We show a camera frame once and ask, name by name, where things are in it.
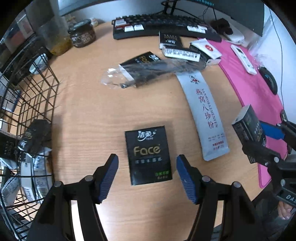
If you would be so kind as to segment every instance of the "plastic bag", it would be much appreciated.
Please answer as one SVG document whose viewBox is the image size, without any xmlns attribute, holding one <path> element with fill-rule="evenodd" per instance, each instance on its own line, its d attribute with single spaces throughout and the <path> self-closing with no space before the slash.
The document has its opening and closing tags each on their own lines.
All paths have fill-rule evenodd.
<svg viewBox="0 0 296 241">
<path fill-rule="evenodd" d="M 249 50 L 250 55 L 255 56 L 258 53 L 258 50 L 264 44 L 266 38 L 270 36 L 271 30 L 274 28 L 273 19 L 271 16 L 269 16 L 268 20 L 264 24 L 262 37 L 259 35 L 255 35 L 256 37 L 250 41 L 250 43 L 247 46 L 247 49 Z"/>
<path fill-rule="evenodd" d="M 191 62 L 183 59 L 163 59 L 143 64 L 130 64 L 110 68 L 102 76 L 101 83 L 111 88 L 141 86 L 163 74 L 195 72 L 205 68 L 205 62 Z"/>
<path fill-rule="evenodd" d="M 252 64 L 257 70 L 259 70 L 261 67 L 265 67 L 265 65 L 277 66 L 277 62 L 267 54 L 254 55 Z"/>
</svg>

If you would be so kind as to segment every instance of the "screw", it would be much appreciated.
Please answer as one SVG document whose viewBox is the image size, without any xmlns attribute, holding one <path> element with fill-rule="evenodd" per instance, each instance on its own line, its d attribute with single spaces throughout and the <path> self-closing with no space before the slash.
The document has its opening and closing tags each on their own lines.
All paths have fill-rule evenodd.
<svg viewBox="0 0 296 241">
<path fill-rule="evenodd" d="M 87 175 L 84 179 L 85 181 L 90 182 L 94 179 L 94 177 L 92 175 Z"/>
<path fill-rule="evenodd" d="M 202 177 L 202 181 L 204 181 L 205 183 L 208 183 L 211 179 L 208 176 L 203 176 Z"/>
<path fill-rule="evenodd" d="M 285 184 L 286 184 L 286 181 L 284 179 L 282 179 L 281 180 L 281 186 L 283 187 L 283 186 L 285 186 Z"/>
<path fill-rule="evenodd" d="M 234 182 L 233 186 L 236 188 L 240 188 L 242 185 L 239 182 Z"/>
<path fill-rule="evenodd" d="M 56 181 L 56 182 L 54 183 L 54 186 L 55 186 L 56 188 L 60 187 L 61 185 L 62 185 L 62 182 L 60 182 L 60 181 Z"/>
</svg>

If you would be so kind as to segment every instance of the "wooden desk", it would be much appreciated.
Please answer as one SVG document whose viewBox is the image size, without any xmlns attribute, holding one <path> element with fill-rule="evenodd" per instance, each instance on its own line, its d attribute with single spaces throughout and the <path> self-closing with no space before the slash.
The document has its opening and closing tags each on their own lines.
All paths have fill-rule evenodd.
<svg viewBox="0 0 296 241">
<path fill-rule="evenodd" d="M 176 171 L 176 156 L 216 182 L 239 181 L 251 199 L 260 188 L 256 164 L 249 164 L 231 122 L 241 104 L 218 65 L 207 67 L 207 81 L 230 147 L 230 153 L 206 162 L 183 90 L 175 76 L 141 88 L 111 90 L 100 83 L 110 67 L 151 51 L 163 58 L 158 37 L 114 40 L 110 23 L 96 27 L 97 40 L 72 48 L 57 58 L 52 69 L 62 82 L 53 125 L 55 179 L 77 182 L 103 165 L 111 153 L 119 169 L 108 198 L 98 212 L 109 241 L 182 241 L 187 239 L 198 206 L 186 197 Z M 192 38 L 182 38 L 189 46 Z M 125 131 L 164 125 L 168 137 L 173 180 L 131 186 Z M 216 224 L 221 222 L 219 203 Z"/>
</svg>

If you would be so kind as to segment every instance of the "black metal grid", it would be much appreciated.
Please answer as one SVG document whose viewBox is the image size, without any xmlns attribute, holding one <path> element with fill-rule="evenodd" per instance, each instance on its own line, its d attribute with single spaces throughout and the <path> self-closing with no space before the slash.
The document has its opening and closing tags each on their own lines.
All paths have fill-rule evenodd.
<svg viewBox="0 0 296 241">
<path fill-rule="evenodd" d="M 26 129 L 32 123 L 34 119 L 46 119 L 50 124 L 52 124 L 53 111 L 57 96 L 57 91 L 59 87 L 59 81 L 53 73 L 51 67 L 48 64 L 47 59 L 42 55 L 45 53 L 44 47 L 36 48 L 34 42 L 28 43 L 24 49 L 16 56 L 15 59 L 18 60 L 17 64 L 15 59 L 7 66 L 6 70 L 11 71 L 11 66 L 13 66 L 14 71 L 10 75 L 9 81 L 6 83 L 5 79 L 2 78 L 0 74 L 0 81 L 5 86 L 2 93 L 0 101 L 0 118 L 3 119 L 2 124 L 8 126 L 8 132 L 15 135 L 15 144 L 18 144 L 20 137 L 25 133 Z M 39 69 L 34 63 L 34 60 L 41 56 L 42 60 L 46 63 L 46 69 Z M 17 86 L 12 83 L 15 82 L 15 76 L 21 76 L 22 69 L 24 66 L 34 65 L 38 71 L 38 75 L 30 75 L 25 77 Z M 10 101 L 7 96 L 14 94 L 15 91 L 20 91 L 19 99 L 15 106 L 13 113 L 9 112 L 7 108 L 9 107 Z M 33 184 L 36 187 L 35 179 L 37 177 L 46 177 L 46 183 L 48 189 L 54 182 L 53 177 L 53 167 L 51 156 L 48 156 L 48 165 L 45 166 L 45 173 L 49 171 L 48 175 L 34 175 L 31 176 L 21 176 L 20 175 L 20 161 L 15 155 L 15 161 L 17 162 L 16 170 L 11 171 L 11 177 L 16 177 L 18 181 L 21 181 L 22 177 L 31 177 Z M 4 165 L 0 162 L 0 183 L 3 178 Z M 36 192 L 36 200 L 29 202 L 23 188 L 17 194 L 16 200 L 13 205 L 6 206 L 0 193 L 0 213 L 3 216 L 8 229 L 14 233 L 16 239 L 25 240 L 27 237 L 28 230 L 34 217 L 44 199 L 46 193 L 41 191 Z"/>
</svg>

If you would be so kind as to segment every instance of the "white packet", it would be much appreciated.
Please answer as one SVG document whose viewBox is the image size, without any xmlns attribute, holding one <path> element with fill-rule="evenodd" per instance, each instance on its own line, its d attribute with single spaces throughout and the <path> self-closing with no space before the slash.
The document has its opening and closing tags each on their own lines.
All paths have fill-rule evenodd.
<svg viewBox="0 0 296 241">
<path fill-rule="evenodd" d="M 4 97 L 5 90 L 8 86 L 8 79 L 0 72 L 0 99 Z M 20 90 L 13 91 L 8 88 L 5 99 L 3 101 L 2 109 L 7 110 L 11 113 L 15 111 L 15 107 L 20 98 Z"/>
<path fill-rule="evenodd" d="M 213 45 L 211 45 L 206 39 L 199 39 L 192 41 L 191 44 L 206 53 L 212 59 L 217 59 L 222 56 L 222 54 L 216 49 Z"/>
<path fill-rule="evenodd" d="M 202 146 L 205 161 L 229 152 L 228 143 L 211 91 L 199 71 L 178 73 Z"/>
<path fill-rule="evenodd" d="M 21 176 L 32 176 L 32 163 L 22 161 L 20 165 L 20 174 Z M 36 200 L 36 193 L 35 193 L 35 189 L 32 182 L 33 182 L 32 177 L 21 178 L 21 186 L 29 202 Z"/>
<path fill-rule="evenodd" d="M 34 176 L 52 175 L 52 170 L 48 160 L 50 152 L 50 148 L 43 147 L 37 156 L 33 158 L 32 171 Z M 33 178 L 33 183 L 36 188 L 36 199 L 45 198 L 52 187 L 52 182 L 52 176 Z"/>
<path fill-rule="evenodd" d="M 6 207 L 12 206 L 20 190 L 20 178 L 17 176 L 10 177 L 1 189 L 1 195 Z"/>
<path fill-rule="evenodd" d="M 10 170 L 16 170 L 17 169 L 17 163 L 14 160 L 8 160 L 0 157 L 0 162 L 8 167 Z"/>
</svg>

